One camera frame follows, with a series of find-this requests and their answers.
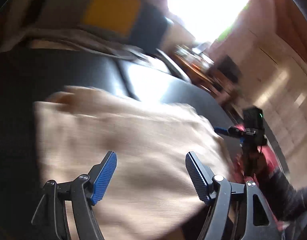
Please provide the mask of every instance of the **bright window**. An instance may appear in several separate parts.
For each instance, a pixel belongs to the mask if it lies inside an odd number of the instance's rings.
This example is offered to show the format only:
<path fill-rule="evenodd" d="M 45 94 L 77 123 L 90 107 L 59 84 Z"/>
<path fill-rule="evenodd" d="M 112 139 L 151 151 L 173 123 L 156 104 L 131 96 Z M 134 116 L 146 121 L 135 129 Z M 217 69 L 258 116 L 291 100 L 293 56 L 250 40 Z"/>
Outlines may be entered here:
<path fill-rule="evenodd" d="M 169 11 L 177 15 L 197 42 L 214 42 L 232 26 L 249 0 L 168 0 Z"/>

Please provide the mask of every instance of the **blue gripper pad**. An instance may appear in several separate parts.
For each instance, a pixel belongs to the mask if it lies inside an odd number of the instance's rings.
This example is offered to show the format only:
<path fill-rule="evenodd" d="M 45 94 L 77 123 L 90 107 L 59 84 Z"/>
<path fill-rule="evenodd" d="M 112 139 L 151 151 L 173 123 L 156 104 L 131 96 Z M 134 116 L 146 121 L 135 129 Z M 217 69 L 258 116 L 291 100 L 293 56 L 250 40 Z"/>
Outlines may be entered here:
<path fill-rule="evenodd" d="M 102 200 L 108 184 L 111 180 L 111 177 L 114 174 L 114 171 L 117 166 L 117 155 L 114 152 L 110 153 L 111 155 L 103 165 L 99 175 L 95 179 L 93 184 L 93 192 L 90 198 L 92 205 L 96 205 L 99 200 Z"/>
<path fill-rule="evenodd" d="M 187 153 L 185 164 L 199 199 L 209 205 L 210 196 L 208 183 L 212 184 L 212 179 L 209 175 L 206 174 L 206 170 L 200 163 L 198 157 L 193 152 Z"/>

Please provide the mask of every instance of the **person's arm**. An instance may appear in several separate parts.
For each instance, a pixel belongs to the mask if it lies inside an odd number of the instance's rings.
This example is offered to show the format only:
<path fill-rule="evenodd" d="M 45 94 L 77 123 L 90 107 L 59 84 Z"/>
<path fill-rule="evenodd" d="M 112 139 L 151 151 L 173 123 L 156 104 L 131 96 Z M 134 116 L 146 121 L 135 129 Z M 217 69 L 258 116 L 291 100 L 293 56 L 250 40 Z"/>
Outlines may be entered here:
<path fill-rule="evenodd" d="M 307 211 L 307 187 L 295 190 L 279 167 L 267 164 L 256 177 L 260 190 L 278 220 L 295 220 Z"/>

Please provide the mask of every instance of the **yellow fabric patch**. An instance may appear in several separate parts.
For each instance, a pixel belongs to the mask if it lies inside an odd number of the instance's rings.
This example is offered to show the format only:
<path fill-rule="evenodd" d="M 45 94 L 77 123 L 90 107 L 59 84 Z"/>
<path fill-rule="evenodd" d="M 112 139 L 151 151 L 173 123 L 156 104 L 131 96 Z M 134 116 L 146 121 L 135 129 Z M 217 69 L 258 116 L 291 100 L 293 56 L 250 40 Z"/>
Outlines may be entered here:
<path fill-rule="evenodd" d="M 127 37 L 137 19 L 140 4 L 140 0 L 91 0 L 83 23 Z"/>

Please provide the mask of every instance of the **beige fabric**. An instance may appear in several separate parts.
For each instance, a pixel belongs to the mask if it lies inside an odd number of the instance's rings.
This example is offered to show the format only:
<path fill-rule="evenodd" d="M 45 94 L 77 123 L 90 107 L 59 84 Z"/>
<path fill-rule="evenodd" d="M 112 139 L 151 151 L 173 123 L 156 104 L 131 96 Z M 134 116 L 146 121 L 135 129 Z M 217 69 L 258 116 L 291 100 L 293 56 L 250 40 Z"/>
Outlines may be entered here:
<path fill-rule="evenodd" d="M 202 208 L 185 168 L 187 152 L 229 175 L 223 139 L 189 105 L 149 105 L 81 87 L 48 101 L 36 103 L 42 183 L 71 181 L 107 151 L 117 153 L 112 180 L 93 208 L 106 240 L 160 238 Z"/>

